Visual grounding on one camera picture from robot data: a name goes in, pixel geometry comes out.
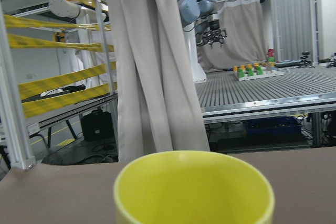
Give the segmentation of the black equipment case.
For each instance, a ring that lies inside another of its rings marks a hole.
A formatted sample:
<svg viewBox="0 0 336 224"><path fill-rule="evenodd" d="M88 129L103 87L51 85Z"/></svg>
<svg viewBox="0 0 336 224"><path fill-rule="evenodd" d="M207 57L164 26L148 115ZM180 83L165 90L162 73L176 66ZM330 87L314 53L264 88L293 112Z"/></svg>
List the black equipment case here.
<svg viewBox="0 0 336 224"><path fill-rule="evenodd" d="M87 142L103 140L114 136L111 113L101 109L93 110L80 119L83 138Z"/></svg>

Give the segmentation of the white tray of coloured blocks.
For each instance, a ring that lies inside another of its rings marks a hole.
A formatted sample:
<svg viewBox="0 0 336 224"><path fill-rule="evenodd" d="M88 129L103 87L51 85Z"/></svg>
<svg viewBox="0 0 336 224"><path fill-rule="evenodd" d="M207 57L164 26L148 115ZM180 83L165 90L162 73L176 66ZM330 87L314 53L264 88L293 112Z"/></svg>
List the white tray of coloured blocks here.
<svg viewBox="0 0 336 224"><path fill-rule="evenodd" d="M285 73L275 67L274 50L268 49L266 61L233 66L232 71L238 81L284 76Z"/></svg>

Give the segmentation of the yellow plastic cup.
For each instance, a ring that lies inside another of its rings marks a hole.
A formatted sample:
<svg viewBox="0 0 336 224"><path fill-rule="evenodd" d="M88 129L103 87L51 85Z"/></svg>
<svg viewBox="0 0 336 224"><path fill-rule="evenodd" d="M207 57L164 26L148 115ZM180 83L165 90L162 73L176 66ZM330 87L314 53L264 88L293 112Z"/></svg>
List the yellow plastic cup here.
<svg viewBox="0 0 336 224"><path fill-rule="evenodd" d="M113 196L117 223L272 223L275 209L257 168L214 152L140 157L118 174Z"/></svg>

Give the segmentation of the beige hanging curtain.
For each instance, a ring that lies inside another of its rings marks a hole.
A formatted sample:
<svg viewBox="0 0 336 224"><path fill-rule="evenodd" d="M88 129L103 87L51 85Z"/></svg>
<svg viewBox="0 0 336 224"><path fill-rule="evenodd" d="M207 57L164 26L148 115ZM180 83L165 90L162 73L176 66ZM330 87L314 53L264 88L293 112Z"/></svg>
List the beige hanging curtain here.
<svg viewBox="0 0 336 224"><path fill-rule="evenodd" d="M209 143L177 0L108 0L120 162Z"/></svg>

